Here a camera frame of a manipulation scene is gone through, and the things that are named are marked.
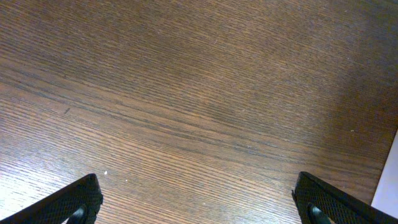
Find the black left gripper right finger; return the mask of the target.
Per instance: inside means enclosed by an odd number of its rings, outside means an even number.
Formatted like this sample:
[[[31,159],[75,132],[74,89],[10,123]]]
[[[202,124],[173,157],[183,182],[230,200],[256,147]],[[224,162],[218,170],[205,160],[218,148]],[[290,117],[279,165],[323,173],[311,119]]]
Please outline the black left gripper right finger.
[[[308,172],[300,172],[292,197],[302,223],[394,223],[394,218]]]

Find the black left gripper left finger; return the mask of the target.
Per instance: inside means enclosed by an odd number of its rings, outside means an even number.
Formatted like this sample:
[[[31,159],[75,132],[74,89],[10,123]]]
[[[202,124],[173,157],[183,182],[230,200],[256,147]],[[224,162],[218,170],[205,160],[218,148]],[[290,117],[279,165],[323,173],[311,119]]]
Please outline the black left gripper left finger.
[[[1,220],[1,223],[94,224],[102,203],[103,195],[97,176],[88,174]]]

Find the white cardboard box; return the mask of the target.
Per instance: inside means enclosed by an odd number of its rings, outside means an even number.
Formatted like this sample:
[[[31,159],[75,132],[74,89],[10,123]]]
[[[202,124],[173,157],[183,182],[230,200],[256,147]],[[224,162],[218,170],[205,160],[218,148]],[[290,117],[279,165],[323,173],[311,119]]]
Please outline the white cardboard box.
[[[379,179],[371,206],[397,218],[398,213],[398,148],[397,133]]]

